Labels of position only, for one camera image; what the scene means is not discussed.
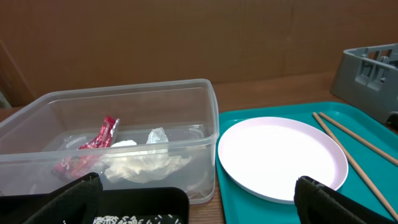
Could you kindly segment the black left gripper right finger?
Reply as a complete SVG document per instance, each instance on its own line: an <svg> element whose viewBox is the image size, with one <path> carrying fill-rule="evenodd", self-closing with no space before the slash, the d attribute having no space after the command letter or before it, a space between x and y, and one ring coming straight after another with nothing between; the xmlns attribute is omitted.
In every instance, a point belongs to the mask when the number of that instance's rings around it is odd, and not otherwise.
<svg viewBox="0 0 398 224"><path fill-rule="evenodd" d="M295 184L294 205L301 224L395 224L308 176Z"/></svg>

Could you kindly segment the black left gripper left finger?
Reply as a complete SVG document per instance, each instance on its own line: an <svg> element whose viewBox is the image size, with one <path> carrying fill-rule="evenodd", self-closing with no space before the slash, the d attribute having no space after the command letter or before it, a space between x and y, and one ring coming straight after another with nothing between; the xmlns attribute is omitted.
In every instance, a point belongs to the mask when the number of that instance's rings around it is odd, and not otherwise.
<svg viewBox="0 0 398 224"><path fill-rule="evenodd" d="M47 194L2 196L1 223L93 223L102 194L91 172Z"/></svg>

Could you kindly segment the red snack wrapper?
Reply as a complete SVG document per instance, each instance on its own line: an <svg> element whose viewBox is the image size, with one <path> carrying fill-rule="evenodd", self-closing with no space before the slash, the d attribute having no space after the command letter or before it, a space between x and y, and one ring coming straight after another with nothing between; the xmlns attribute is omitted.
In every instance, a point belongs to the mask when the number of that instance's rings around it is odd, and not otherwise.
<svg viewBox="0 0 398 224"><path fill-rule="evenodd" d="M110 147L116 138L115 135L118 130L118 125L119 119L106 116L97 137L80 146L78 150ZM51 170L51 174L62 180L78 179L89 173L90 169L99 158L100 155L67 157L62 159Z"/></svg>

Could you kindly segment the white napkin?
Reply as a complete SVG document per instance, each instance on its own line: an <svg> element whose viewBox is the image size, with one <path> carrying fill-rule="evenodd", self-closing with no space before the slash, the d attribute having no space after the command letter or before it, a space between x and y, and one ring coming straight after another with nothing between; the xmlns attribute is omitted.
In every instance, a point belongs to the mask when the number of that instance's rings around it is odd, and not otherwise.
<svg viewBox="0 0 398 224"><path fill-rule="evenodd" d="M132 147L138 144L168 143L169 137L163 128L151 131L122 131L117 133L111 147ZM191 155L172 155L169 148L105 154L100 163L104 165L103 174L110 183L123 179L144 184L163 180L191 162Z"/></svg>

